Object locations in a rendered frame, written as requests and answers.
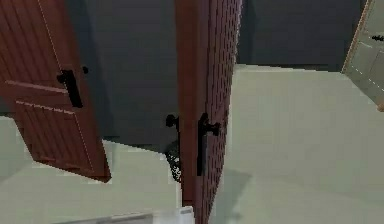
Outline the red-brown slatted room door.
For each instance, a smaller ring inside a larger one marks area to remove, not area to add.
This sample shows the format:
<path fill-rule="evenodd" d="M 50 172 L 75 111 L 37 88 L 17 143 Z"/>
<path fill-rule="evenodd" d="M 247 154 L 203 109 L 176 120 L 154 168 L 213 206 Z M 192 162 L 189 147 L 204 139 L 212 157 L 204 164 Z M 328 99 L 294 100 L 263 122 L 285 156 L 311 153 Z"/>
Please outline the red-brown slatted room door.
<path fill-rule="evenodd" d="M 194 224 L 209 224 L 224 167 L 232 77 L 243 0 L 175 0 L 182 204 Z M 207 134 L 207 160 L 197 175 L 198 121 L 221 124 Z"/>

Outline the red-brown panelled room door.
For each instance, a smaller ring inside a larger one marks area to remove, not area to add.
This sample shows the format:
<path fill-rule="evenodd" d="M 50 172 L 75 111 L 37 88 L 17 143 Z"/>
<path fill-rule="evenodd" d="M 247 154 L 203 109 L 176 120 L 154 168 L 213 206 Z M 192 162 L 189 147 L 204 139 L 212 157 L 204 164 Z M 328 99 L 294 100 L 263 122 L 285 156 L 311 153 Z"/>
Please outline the red-brown panelled room door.
<path fill-rule="evenodd" d="M 57 81 L 62 70 L 74 71 L 83 108 Z M 0 0 L 0 98 L 34 161 L 111 179 L 64 0 Z"/>

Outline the pale grey room door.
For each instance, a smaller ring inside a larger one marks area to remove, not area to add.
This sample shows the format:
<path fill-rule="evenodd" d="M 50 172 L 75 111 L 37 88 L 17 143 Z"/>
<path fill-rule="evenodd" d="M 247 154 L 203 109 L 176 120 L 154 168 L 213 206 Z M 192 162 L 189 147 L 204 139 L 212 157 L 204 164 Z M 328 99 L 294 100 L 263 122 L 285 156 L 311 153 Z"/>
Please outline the pale grey room door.
<path fill-rule="evenodd" d="M 342 73 L 384 112 L 384 0 L 366 0 Z"/>

